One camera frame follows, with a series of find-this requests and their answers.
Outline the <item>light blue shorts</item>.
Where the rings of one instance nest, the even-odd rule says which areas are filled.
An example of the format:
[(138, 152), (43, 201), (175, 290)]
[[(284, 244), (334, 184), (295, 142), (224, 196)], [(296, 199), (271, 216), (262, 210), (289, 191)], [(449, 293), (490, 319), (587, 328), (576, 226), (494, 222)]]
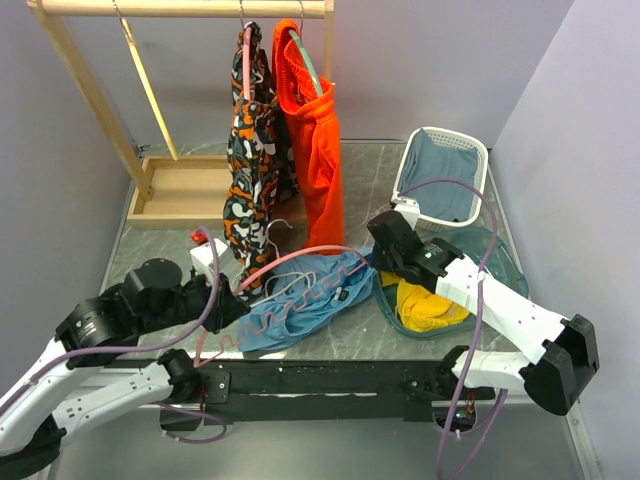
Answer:
[(275, 267), (271, 281), (276, 296), (258, 300), (240, 319), (238, 350), (289, 348), (364, 302), (372, 294), (376, 276), (371, 257), (370, 248), (304, 254)]

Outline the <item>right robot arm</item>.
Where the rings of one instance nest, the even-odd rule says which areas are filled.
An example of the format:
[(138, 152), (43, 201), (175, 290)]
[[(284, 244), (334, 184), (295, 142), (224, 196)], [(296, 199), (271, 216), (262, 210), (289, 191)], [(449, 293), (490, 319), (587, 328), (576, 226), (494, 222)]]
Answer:
[(442, 238), (421, 240), (399, 212), (386, 211), (367, 228), (375, 268), (464, 307), (516, 348), (456, 346), (436, 368), (436, 388), (453, 399), (476, 388), (524, 392), (554, 415), (571, 410), (599, 369), (591, 321), (582, 315), (567, 319), (533, 303)]

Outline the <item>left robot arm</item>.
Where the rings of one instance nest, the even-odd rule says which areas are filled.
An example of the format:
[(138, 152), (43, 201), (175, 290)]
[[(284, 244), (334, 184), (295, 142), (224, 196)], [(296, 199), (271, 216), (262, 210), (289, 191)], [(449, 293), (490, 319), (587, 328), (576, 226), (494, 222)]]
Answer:
[(142, 405), (184, 414), (182, 403), (201, 393), (204, 383), (190, 355), (170, 346), (123, 381), (71, 394), (119, 356), (137, 351), (146, 334), (189, 322), (217, 333), (249, 310), (233, 295), (226, 275), (193, 273), (184, 282), (179, 266), (161, 258), (78, 304), (1, 400), (2, 478), (38, 473), (80, 435)]

